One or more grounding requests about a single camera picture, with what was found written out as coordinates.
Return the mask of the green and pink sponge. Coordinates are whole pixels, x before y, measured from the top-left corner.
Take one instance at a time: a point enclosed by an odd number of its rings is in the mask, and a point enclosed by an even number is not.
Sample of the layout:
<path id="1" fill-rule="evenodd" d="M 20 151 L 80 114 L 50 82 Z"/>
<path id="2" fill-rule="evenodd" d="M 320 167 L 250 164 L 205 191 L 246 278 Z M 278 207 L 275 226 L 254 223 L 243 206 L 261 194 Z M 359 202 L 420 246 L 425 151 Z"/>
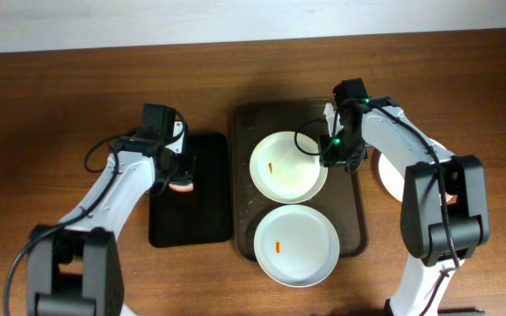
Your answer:
<path id="1" fill-rule="evenodd" d="M 191 179 L 176 179 L 169 182 L 170 190 L 180 193 L 191 192 L 194 190 L 194 184 Z"/>

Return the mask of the white plate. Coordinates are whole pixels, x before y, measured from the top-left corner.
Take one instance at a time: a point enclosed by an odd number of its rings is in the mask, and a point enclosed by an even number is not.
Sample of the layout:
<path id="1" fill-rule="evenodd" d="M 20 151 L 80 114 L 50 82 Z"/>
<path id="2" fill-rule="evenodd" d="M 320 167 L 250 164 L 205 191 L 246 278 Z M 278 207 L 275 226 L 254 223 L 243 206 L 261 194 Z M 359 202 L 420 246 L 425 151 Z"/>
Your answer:
<path id="1" fill-rule="evenodd" d="M 280 253 L 275 251 L 280 242 Z M 317 210 L 305 205 L 283 205 L 259 222 L 254 253 L 263 272 L 272 280 L 293 288 L 322 282 L 340 255 L 338 233 Z"/>
<path id="2" fill-rule="evenodd" d="M 317 143 L 305 134 L 283 131 L 263 138 L 249 158 L 249 174 L 255 187 L 281 204 L 298 204 L 313 198 L 324 186 L 328 170 L 319 158 L 302 153 L 315 151 Z M 273 172 L 268 163 L 272 163 Z"/>
<path id="3" fill-rule="evenodd" d="M 432 147 L 440 162 L 448 162 L 453 152 L 436 140 L 425 138 L 426 145 L 420 140 L 381 140 L 377 149 L 380 152 L 378 169 L 379 179 L 399 202 L 403 200 L 406 167 L 425 162 L 433 165 L 434 159 L 427 147 Z"/>

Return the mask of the white plate top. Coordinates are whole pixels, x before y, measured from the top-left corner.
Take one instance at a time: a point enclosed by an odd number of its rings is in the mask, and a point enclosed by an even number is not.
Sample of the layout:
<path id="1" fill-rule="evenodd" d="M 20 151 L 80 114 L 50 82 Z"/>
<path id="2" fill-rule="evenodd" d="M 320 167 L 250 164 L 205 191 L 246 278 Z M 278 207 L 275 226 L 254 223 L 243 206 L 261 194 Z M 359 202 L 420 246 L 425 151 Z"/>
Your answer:
<path id="1" fill-rule="evenodd" d="M 302 153 L 315 151 L 317 143 L 305 134 L 283 131 L 263 138 L 249 158 L 249 174 L 255 187 L 281 204 L 298 204 L 313 198 L 324 186 L 328 170 L 319 158 Z M 268 163 L 272 163 L 273 172 Z"/>

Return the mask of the white plate bottom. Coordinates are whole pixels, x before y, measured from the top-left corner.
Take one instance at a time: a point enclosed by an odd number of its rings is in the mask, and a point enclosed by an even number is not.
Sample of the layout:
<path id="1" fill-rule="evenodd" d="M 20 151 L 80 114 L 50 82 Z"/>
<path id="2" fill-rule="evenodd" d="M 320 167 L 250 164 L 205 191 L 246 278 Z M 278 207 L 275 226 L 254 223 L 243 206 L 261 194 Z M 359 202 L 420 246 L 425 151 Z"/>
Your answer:
<path id="1" fill-rule="evenodd" d="M 280 253 L 275 251 L 280 242 Z M 317 210 L 305 205 L 283 205 L 259 222 L 254 253 L 263 272 L 272 280 L 293 288 L 322 282 L 340 255 L 338 233 Z"/>

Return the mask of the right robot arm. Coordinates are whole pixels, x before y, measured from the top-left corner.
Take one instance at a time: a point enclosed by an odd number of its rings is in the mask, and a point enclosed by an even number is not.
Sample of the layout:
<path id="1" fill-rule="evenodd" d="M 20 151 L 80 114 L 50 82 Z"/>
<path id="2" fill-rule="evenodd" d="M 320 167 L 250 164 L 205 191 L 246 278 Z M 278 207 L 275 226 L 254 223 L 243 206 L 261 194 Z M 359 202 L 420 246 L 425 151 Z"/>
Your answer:
<path id="1" fill-rule="evenodd" d="M 408 250 L 401 282 L 385 303 L 388 315 L 437 315 L 448 284 L 488 241 L 488 205 L 481 161 L 440 147 L 389 96 L 370 97 L 361 79 L 341 81 L 325 109 L 320 162 L 354 173 L 368 147 L 403 177 L 401 237 Z"/>

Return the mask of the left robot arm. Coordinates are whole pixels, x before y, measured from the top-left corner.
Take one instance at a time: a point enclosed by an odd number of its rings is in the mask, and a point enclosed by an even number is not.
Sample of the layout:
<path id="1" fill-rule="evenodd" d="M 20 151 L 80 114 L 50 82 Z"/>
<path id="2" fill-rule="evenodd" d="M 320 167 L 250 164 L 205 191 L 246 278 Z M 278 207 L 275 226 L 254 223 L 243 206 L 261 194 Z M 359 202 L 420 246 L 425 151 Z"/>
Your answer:
<path id="1" fill-rule="evenodd" d="M 22 250 L 28 257 L 30 315 L 131 315 L 117 241 L 137 202 L 175 183 L 192 183 L 180 111 L 145 104 L 142 123 L 103 142 L 109 155 L 82 201 L 53 225 L 37 225 Z"/>

